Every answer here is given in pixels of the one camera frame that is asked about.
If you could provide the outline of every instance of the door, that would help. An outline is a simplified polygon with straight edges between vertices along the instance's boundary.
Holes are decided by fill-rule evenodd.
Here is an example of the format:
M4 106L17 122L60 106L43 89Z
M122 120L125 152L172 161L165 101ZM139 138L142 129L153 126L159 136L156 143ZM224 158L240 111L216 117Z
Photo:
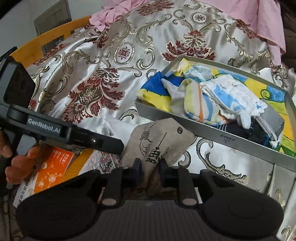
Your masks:
M41 35L55 27L71 21L71 14L67 0L60 0L34 20L37 35ZM62 36L49 42L42 47L43 54L55 48L61 41Z

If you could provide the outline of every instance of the person's hand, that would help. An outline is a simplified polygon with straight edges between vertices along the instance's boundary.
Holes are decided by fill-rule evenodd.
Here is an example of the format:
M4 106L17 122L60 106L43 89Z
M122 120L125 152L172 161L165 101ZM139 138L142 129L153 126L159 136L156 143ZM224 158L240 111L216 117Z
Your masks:
M40 146L32 147L26 156L16 156L11 166L5 169L6 181L11 184L20 184L33 170L35 159L40 154ZM9 143L5 142L3 132L0 131L0 155L8 158L12 156Z

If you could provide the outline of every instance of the gray metal tray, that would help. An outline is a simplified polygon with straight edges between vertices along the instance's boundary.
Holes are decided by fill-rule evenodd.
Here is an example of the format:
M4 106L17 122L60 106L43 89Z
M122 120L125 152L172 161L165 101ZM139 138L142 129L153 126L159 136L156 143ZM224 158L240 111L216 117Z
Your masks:
M245 77L251 78L253 80L259 81L263 84L281 90L285 93L284 100L285 100L285 107L287 114L290 119L290 123L292 126L293 136L295 137L296 133L296 108L291 99L291 96L288 94L287 91L278 87L275 84L270 83L269 81L260 78L254 74L245 72L243 70L237 69L235 67L217 63L211 60L201 59L201 58L194 58L194 57L187 57L187 56L179 56L174 61L172 61L161 73L165 75L171 69L176 69L180 61L185 58L191 63L201 63L211 65L213 67L222 68L225 70L229 70L235 72L237 74L243 75ZM236 135L230 134L228 132L216 129L215 127L208 126L206 124L191 120L189 118L185 118L182 116L178 116L173 113L169 113L160 109L155 108L154 106L150 105L147 102L141 101L140 99L136 99L136 107L138 109L138 113L140 116L145 117L147 119L157 121L166 118L174 118L177 122L179 122L184 128L188 131L192 132L193 134L207 138L214 142L232 147L236 150L248 153L252 156L259 157L263 160L271 162L273 164L285 167L289 170L296 171L296 158L283 154L279 151L264 147L260 144L254 143L252 141L246 140L244 138L238 137Z

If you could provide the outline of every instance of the round black pad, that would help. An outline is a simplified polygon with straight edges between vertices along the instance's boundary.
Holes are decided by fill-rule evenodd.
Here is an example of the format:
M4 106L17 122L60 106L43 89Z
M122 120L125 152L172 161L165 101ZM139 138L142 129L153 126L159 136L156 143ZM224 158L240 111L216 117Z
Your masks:
M76 236L90 227L97 213L97 204L86 196L29 199L17 208L16 220L24 235L40 240Z
M275 235L284 218L274 199L237 188L225 188L207 200L204 215L219 232L242 239Z

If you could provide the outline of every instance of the wooden chair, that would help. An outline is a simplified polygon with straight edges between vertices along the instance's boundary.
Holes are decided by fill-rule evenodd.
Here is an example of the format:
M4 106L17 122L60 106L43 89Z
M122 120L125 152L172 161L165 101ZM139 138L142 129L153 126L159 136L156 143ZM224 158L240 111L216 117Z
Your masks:
M80 18L49 30L14 51L11 56L27 68L43 56L43 52L41 50L42 46L58 37L63 36L64 39L66 39L71 36L71 31L87 25L90 17L91 16Z

